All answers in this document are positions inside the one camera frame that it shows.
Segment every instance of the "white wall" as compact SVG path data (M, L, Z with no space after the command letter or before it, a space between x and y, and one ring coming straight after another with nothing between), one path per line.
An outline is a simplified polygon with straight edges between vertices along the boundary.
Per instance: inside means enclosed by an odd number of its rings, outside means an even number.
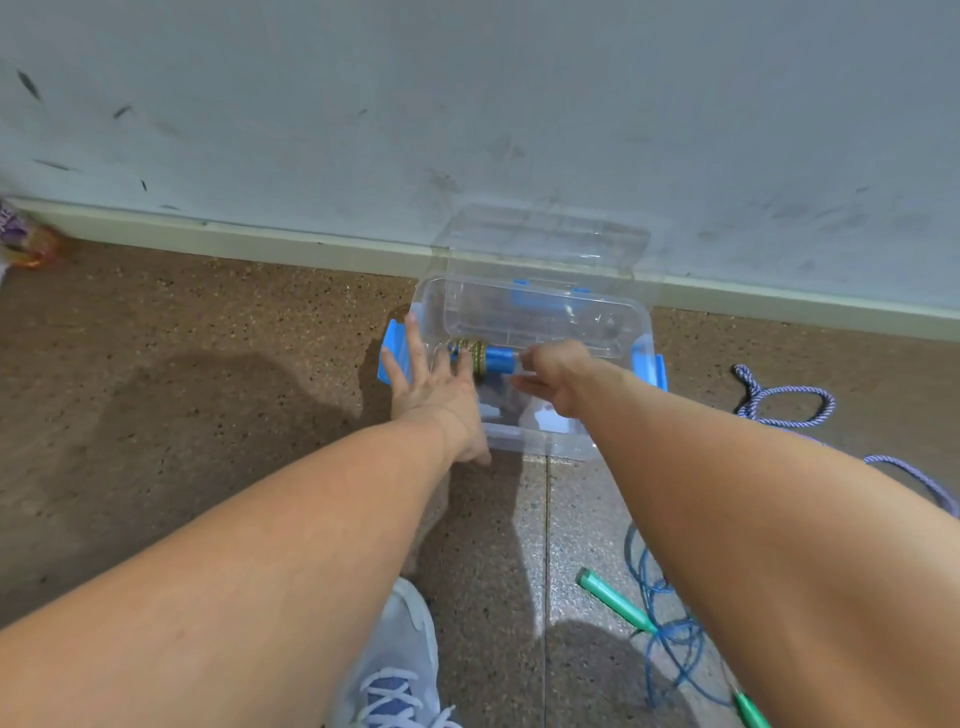
M0 58L7 193L419 243L474 199L640 214L674 274L960 308L947 0L8 0Z

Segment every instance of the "left arm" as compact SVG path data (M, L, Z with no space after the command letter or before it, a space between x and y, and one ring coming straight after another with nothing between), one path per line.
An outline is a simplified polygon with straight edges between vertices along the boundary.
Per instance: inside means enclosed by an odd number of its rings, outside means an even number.
M260 481L0 632L0 724L319 725L455 460L489 458L469 372Z

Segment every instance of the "left hand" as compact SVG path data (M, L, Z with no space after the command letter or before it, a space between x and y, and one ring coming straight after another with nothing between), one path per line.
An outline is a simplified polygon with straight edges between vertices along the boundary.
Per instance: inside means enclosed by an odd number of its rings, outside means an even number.
M413 382L407 381L389 349L380 352L394 393L391 419L435 425L444 437L451 462L475 460L490 465L490 449L480 422L469 358L463 357L457 362L454 375L450 370L449 352L446 347L439 347L431 370L426 347L420 339L417 317L411 311L403 323L407 331Z

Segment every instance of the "white shoelace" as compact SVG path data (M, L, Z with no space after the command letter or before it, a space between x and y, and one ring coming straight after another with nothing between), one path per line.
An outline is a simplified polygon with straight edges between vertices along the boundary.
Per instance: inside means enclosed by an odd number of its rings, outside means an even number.
M404 682L395 690L373 686L373 683L377 680L386 677L398 678ZM440 713L429 726L424 726L414 720L416 710L423 707L423 703L410 693L410 683L417 679L418 676L415 672L392 667L381 669L368 677L360 684L360 692L365 692L369 697L376 697L378 700L369 703L367 707L360 711L355 725L358 728L366 728L367 726L378 726L378 728L462 728L459 724L449 720L450 714L453 712L452 705ZM398 700L408 707L395 716L382 715L376 712L394 700Z

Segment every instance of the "purple rope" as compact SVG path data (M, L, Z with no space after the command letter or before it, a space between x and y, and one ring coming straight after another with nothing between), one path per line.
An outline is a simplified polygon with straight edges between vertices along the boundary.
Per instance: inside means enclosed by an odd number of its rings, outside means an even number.
M764 389L754 378L754 373L751 372L750 368L745 364L736 364L733 367L733 375L736 376L736 378L743 382L743 384L747 387L746 399L733 411L733 414L743 417L747 420L753 420L754 422L761 423L762 425L782 428L816 427L817 425L822 425L824 422L826 422L827 419L829 419L829 416L833 414L833 410L836 409L837 406L836 398L826 389L821 389L820 387L784 386ZM764 400L764 398L770 397L771 395L782 395L788 393L816 395L821 399L820 408L809 420L771 420L758 416L757 412L760 408L760 403ZM940 485L940 483L923 471L917 470L909 463L906 463L897 457L892 457L891 455L867 455L865 458L863 458L863 462L867 463L867 465L873 465L874 463L888 463L889 465L894 465L905 473L912 475L924 485L928 492L933 496L933 499L936 501L937 505L951 514L954 518L960 519L960 503L957 503L956 498L954 498L946 488L944 488L942 485Z

